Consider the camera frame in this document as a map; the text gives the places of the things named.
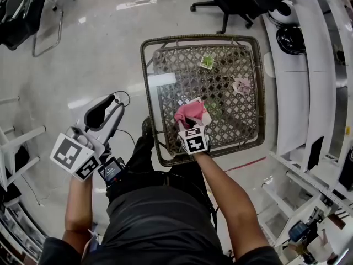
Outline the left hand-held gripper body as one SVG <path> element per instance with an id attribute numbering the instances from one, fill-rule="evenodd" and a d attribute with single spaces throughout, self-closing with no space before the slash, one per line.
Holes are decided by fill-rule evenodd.
<path id="1" fill-rule="evenodd" d="M 79 181 L 84 181 L 101 166 L 100 158 L 107 142 L 108 132 L 85 131 L 83 127 L 73 125 L 59 134 L 50 159 Z"/>

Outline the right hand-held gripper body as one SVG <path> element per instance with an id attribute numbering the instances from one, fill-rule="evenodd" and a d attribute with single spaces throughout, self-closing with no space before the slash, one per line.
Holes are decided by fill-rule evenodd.
<path id="1" fill-rule="evenodd" d="M 187 126 L 178 121 L 178 139 L 182 148 L 188 155 L 200 152 L 209 152 L 209 136 L 205 131 L 205 126 L 198 119 L 187 119 Z"/>

